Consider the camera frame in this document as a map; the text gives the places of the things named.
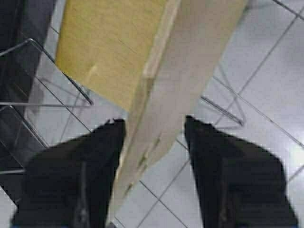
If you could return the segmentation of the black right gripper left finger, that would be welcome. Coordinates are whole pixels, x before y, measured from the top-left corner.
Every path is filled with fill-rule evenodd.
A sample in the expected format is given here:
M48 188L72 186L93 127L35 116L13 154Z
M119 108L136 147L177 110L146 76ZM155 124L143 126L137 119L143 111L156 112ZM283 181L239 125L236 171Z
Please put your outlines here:
M13 228L104 228L126 136L114 119L32 157Z

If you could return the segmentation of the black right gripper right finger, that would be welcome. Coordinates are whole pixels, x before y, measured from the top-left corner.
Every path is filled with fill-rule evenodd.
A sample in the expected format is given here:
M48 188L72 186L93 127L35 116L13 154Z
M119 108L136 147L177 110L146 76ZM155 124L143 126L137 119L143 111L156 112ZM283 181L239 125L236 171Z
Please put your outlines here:
M190 115L184 136L204 227L299 227L278 157Z

